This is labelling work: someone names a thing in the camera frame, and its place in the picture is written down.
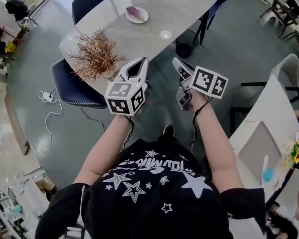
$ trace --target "black chair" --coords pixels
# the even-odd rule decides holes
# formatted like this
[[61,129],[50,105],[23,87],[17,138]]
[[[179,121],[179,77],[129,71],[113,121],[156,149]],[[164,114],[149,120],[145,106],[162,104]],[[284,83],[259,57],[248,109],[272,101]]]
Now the black chair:
[[86,14],[104,0],[74,0],[72,2],[72,18],[77,24]]
[[75,106],[107,108],[104,96],[75,75],[64,58],[51,66],[51,73],[62,101]]
[[199,19],[201,21],[201,24],[196,32],[193,43],[198,38],[199,34],[200,34],[199,44],[201,45],[203,43],[206,29],[209,29],[211,22],[213,21],[215,15],[216,15],[216,12],[219,10],[221,5],[225,1],[226,0],[217,0],[217,2]]

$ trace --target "foot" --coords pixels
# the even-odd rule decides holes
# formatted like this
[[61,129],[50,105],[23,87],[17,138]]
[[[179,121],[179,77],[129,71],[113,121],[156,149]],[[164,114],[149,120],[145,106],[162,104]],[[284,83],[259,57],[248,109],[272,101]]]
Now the foot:
[[172,124],[168,124],[163,130],[163,135],[173,137],[175,135],[174,126]]

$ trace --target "dried plant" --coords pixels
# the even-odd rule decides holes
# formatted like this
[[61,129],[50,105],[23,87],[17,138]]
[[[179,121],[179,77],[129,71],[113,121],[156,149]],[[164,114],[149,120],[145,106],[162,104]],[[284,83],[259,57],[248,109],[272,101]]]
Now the dried plant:
[[115,70],[118,62],[126,61],[126,55],[119,55],[114,51],[116,42],[109,39],[104,29],[93,35],[82,35],[77,38],[76,52],[71,52],[70,57],[75,59],[76,74],[82,80],[96,81],[104,73]]

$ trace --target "marble table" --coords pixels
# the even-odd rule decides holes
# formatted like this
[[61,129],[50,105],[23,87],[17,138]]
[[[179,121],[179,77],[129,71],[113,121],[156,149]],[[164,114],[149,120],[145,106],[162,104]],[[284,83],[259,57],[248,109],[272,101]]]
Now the marble table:
[[[261,184],[239,158],[240,151],[260,121],[266,125],[283,156],[286,153],[287,142],[295,140],[296,132],[299,131],[299,123],[285,90],[274,75],[269,78],[255,105],[229,139],[236,155],[238,171],[245,188],[261,187]],[[291,164],[282,167],[283,164],[284,158],[282,157],[275,171],[280,186],[291,167]],[[272,180],[264,187],[266,201],[278,188],[277,180]],[[297,197],[297,193],[292,192],[292,194],[293,197]]]
[[[104,0],[91,10],[60,43],[60,50],[74,71],[78,68],[69,58],[76,50],[76,37],[80,34],[91,36],[104,28],[107,36],[116,41],[116,52],[125,54],[127,61],[119,67],[139,57],[152,60],[186,29],[207,12],[217,0]],[[130,22],[126,7],[145,9],[149,19],[143,24]],[[86,81],[92,88],[104,94],[109,80]]]

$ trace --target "black bag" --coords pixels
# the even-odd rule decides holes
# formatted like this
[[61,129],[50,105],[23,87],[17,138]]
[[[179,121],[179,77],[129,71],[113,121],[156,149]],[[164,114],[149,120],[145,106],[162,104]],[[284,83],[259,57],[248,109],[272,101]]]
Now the black bag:
[[13,14],[15,20],[22,20],[29,15],[28,6],[25,4],[25,0],[8,0],[5,3],[5,8],[9,14]]

